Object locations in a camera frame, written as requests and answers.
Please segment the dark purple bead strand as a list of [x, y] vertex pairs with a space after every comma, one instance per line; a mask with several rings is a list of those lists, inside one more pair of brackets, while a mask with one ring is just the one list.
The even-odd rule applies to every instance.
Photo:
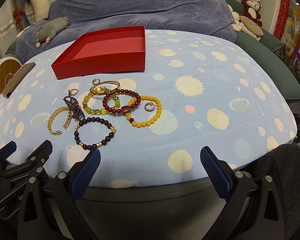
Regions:
[[78, 121], [83, 121], [85, 119], [85, 115], [77, 101], [73, 96], [65, 96], [63, 101], [67, 105], [68, 109], [72, 114], [72, 118]]

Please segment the gold bangle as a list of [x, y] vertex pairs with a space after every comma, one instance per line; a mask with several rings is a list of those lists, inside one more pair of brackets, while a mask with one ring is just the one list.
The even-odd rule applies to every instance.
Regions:
[[90, 93], [93, 96], [102, 96], [115, 93], [120, 87], [119, 81], [103, 81], [98, 85], [93, 85], [90, 88]]

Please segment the round wooden white device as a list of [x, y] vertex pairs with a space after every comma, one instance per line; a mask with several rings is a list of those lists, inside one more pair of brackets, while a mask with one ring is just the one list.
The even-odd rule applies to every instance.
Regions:
[[11, 78], [21, 68], [21, 62], [12, 56], [0, 59], [0, 95]]

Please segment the small gold hoop earring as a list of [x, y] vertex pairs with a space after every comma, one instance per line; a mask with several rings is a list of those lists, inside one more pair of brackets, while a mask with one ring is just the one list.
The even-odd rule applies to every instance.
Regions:
[[147, 112], [154, 111], [156, 107], [157, 107], [157, 105], [155, 103], [153, 103], [153, 102], [148, 102], [148, 103], [145, 104], [145, 110]]

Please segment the grey plush mouse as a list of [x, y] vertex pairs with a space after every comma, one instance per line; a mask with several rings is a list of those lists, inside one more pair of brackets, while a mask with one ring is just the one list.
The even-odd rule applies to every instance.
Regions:
[[42, 43], [49, 44], [59, 32], [68, 27], [69, 19], [67, 17], [59, 17], [47, 22], [36, 32], [36, 47], [39, 48]]

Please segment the blue planet print sheet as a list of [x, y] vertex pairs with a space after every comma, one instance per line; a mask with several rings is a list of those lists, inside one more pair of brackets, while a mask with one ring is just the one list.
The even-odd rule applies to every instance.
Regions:
[[[12, 95], [0, 97], [0, 148], [14, 141], [9, 162], [18, 165], [44, 140], [53, 152], [45, 168], [49, 175], [67, 171], [86, 150], [76, 144], [72, 120], [51, 114], [64, 106], [68, 90], [76, 88], [82, 102], [93, 76], [58, 80], [51, 64], [68, 44], [33, 57], [36, 63]], [[134, 127], [123, 115], [106, 115], [117, 130], [100, 149], [101, 165], [93, 187], [144, 187], [181, 183], [206, 177], [200, 150], [209, 146], [232, 168], [243, 167], [297, 133], [293, 113], [266, 72], [239, 46], [221, 38], [171, 30], [146, 31], [144, 72], [102, 74], [101, 81], [119, 81], [123, 89], [153, 96], [161, 116], [152, 125]]]

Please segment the red shallow cardboard box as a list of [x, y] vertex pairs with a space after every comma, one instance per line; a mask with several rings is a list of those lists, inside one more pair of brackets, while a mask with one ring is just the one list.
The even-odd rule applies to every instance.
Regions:
[[83, 34], [51, 64], [57, 79], [93, 74], [143, 72], [145, 27], [128, 26]]

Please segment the purple-grey velvet blanket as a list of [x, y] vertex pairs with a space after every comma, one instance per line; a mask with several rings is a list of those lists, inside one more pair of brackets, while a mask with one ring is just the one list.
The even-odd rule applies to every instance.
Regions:
[[[37, 30], [59, 17], [67, 17], [69, 27], [49, 44], [36, 48]], [[85, 33], [133, 25], [188, 31], [235, 42], [233, 20], [225, 0], [56, 0], [50, 6], [47, 20], [31, 25], [17, 39], [15, 54], [21, 63], [25, 63]]]

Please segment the cream plush llama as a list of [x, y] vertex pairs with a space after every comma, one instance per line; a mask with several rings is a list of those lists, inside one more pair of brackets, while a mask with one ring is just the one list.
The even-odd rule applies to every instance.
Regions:
[[50, 10], [49, 0], [29, 0], [34, 11], [34, 21], [41, 21], [48, 17]]

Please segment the beige cookie plush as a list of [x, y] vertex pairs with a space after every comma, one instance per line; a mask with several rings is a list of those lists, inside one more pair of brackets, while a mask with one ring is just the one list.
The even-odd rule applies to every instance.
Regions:
[[249, 34], [252, 37], [255, 37], [256, 39], [259, 39], [264, 35], [263, 30], [250, 18], [247, 18], [245, 16], [240, 16], [239, 18], [240, 22], [243, 23], [243, 32]]

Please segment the white plush toy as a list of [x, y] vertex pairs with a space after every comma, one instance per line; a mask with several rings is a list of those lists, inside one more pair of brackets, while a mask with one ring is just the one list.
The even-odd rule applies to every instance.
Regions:
[[234, 21], [232, 22], [232, 27], [235, 31], [240, 32], [242, 31], [243, 23], [240, 21], [239, 14], [235, 12], [231, 5], [228, 4], [229, 10], [232, 13]]

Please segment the red monkey plush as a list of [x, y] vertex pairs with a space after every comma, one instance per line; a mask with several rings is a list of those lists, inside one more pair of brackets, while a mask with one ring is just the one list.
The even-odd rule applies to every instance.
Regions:
[[262, 27], [261, 15], [259, 10], [262, 8], [261, 0], [242, 0], [241, 3], [244, 6], [243, 15], [254, 23], [256, 23], [259, 27]]

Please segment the green bed frame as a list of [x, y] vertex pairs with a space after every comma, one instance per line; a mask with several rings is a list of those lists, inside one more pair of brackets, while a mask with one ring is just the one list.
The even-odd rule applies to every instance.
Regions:
[[283, 44], [271, 33], [263, 30], [259, 41], [240, 31], [236, 44], [252, 57], [269, 75], [288, 103], [300, 101], [300, 85], [290, 69], [274, 54]]

